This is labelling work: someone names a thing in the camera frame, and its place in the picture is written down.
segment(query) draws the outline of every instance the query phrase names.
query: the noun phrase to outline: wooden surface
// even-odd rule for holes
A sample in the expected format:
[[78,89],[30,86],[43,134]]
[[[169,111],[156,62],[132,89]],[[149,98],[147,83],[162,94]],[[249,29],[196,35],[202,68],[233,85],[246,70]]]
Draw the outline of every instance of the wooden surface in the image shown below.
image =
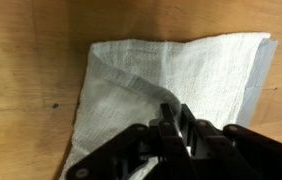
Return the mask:
[[279,41],[251,128],[282,141],[282,0],[0,1],[0,180],[59,176],[91,43],[247,31]]

